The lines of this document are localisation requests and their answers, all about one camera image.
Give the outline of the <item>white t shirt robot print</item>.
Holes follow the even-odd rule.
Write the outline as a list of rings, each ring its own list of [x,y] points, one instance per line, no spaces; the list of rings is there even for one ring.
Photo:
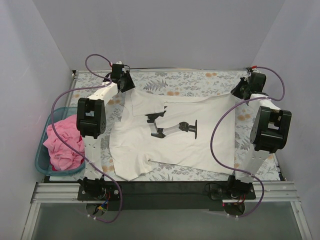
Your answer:
[[[121,120],[110,133],[115,174],[127,181],[151,163],[230,174],[235,162],[235,98],[125,94]]]

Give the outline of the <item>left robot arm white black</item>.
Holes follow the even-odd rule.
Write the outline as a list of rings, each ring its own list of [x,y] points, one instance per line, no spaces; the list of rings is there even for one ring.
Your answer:
[[[103,185],[101,159],[101,140],[107,127],[106,105],[119,92],[135,88],[130,71],[121,61],[112,64],[111,73],[107,77],[112,83],[103,82],[101,88],[77,102],[76,127],[83,140],[86,157],[84,178],[80,185],[95,200],[103,199],[107,193]]]

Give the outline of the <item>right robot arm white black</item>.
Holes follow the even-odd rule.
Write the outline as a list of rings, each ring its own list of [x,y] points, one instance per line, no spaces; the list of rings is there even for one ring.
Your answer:
[[[292,113],[277,107],[263,92],[266,80],[265,74],[252,72],[242,77],[231,91],[233,96],[248,101],[247,105],[256,112],[248,153],[239,170],[227,180],[226,192],[232,199],[243,198],[253,191],[254,176],[264,161],[287,143]]]

